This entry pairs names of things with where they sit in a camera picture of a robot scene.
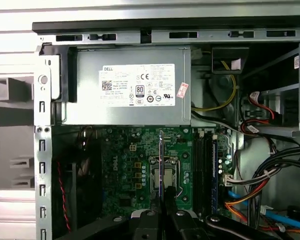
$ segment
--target red sticker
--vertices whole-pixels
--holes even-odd
[[[178,93],[176,94],[176,96],[178,98],[183,99],[185,97],[185,94],[186,94],[186,91],[187,91],[188,87],[189,87],[189,84],[186,84],[184,82],[181,83],[180,88],[179,88]]]

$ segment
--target black ram slot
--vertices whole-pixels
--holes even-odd
[[[199,216],[212,213],[213,135],[211,132],[194,139],[193,145],[193,210]]]

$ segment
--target screw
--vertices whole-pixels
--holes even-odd
[[[122,217],[118,216],[118,217],[115,217],[113,219],[114,222],[121,222],[122,221]]]
[[[220,218],[218,218],[217,216],[212,216],[212,217],[210,217],[210,220],[212,221],[212,222],[219,222],[220,221]]]
[[[185,215],[185,212],[184,211],[177,211],[176,214],[178,216],[183,216],[183,215]]]

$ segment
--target ram slot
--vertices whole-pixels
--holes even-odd
[[[212,141],[211,213],[218,212],[218,145]]]
[[[200,137],[199,134],[195,137],[193,146],[193,210],[203,217],[210,215],[213,209],[217,209],[218,198],[215,196],[215,192],[212,192],[213,185],[218,185],[213,178],[215,176],[213,170],[216,150],[217,146],[213,144],[211,132],[205,133],[203,137]]]

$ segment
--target yellow wire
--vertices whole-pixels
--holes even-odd
[[[224,68],[226,70],[230,70],[229,66],[226,64],[225,61],[221,61],[221,63],[222,63],[222,65],[224,66]],[[230,104],[232,102],[232,100],[234,99],[234,97],[236,96],[236,91],[237,91],[237,84],[236,84],[235,76],[233,76],[231,74],[230,77],[231,77],[231,80],[232,80],[233,89],[232,89],[232,93],[231,93],[229,99],[226,102],[224,102],[220,106],[216,106],[216,107],[209,107],[209,108],[192,107],[191,109],[194,110],[194,111],[198,111],[198,112],[208,112],[208,111],[214,111],[214,110],[222,109],[222,108],[226,107],[228,104]]]
[[[288,230],[286,230],[286,232],[300,234],[300,230],[298,230],[298,229],[288,229]]]

